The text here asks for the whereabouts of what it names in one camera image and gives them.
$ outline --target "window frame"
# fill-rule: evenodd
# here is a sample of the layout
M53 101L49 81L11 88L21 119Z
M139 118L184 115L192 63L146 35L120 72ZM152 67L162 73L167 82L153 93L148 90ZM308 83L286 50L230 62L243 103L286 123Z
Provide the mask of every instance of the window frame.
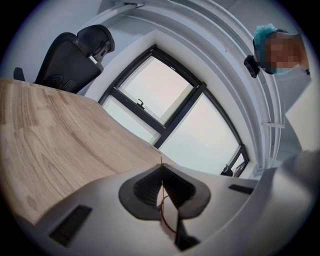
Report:
M144 63L149 57L154 57L157 60L161 61L163 64L167 65L169 68L174 70L178 75L183 77L192 87L191 92L186 96L186 98L182 101L182 103L177 107L177 109L173 112L170 118L165 122L165 124L161 124L158 120L156 120L153 116L147 113L141 105L132 101L128 98L124 93L122 93L118 88L123 84L123 82L136 71L138 67L142 63ZM244 159L244 164L239 170L237 170L233 176L239 177L243 170L246 168L249 158L246 152L246 147L242 143L242 140L231 122L229 116L222 108L217 99L213 96L213 94L207 89L207 85L205 82L201 82L192 72L190 72L185 66L183 66L176 59L171 57L169 54L159 49L156 44L148 48L142 54L140 54L135 60L133 60L110 84L110 86L103 93L102 97L99 99L98 103L103 105L107 98L111 95L116 98L121 104L123 104L126 108L128 108L132 113L138 116L141 120L143 120L146 124L148 124L151 128L157 131L160 134L160 137L154 143L154 147L159 149L160 146L166 141L166 139L170 136L170 134L175 130L178 124L183 120L188 111L192 108L192 106L196 103L198 98L204 93L204 95L211 101L211 103L218 110L220 115L223 117L229 128L231 129L236 141L239 144L239 147L228 163L230 168L233 167L235 162L237 161L240 154Z

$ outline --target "black office chair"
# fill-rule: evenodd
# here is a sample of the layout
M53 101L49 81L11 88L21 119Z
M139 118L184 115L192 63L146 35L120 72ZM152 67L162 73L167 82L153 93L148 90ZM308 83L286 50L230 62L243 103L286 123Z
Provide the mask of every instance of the black office chair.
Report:
M102 73L103 57L115 50L111 33L102 25L93 25L77 35L62 33L53 41L36 84L77 93ZM22 69L16 68L13 77L24 81Z

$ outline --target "wood grain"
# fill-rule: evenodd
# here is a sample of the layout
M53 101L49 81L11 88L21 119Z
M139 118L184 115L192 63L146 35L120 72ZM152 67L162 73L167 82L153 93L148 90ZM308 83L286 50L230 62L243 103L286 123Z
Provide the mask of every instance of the wood grain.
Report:
M159 164L160 157L90 98L0 79L1 189L33 224L85 184Z

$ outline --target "window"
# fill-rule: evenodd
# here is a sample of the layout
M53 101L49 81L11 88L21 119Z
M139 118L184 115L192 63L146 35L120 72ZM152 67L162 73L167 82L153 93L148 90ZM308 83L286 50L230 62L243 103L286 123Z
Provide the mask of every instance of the window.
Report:
M181 166L220 174L227 164L239 177L248 164L245 146L207 85L156 45L121 72L99 104Z
M238 146L226 121L202 94L159 149L183 167L219 175Z

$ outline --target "black vent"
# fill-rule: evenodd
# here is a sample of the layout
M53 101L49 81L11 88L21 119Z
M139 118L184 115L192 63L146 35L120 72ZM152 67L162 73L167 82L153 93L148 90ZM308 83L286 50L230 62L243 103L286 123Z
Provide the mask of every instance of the black vent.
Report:
M77 206L49 235L49 237L67 247L91 211L92 208L87 206Z

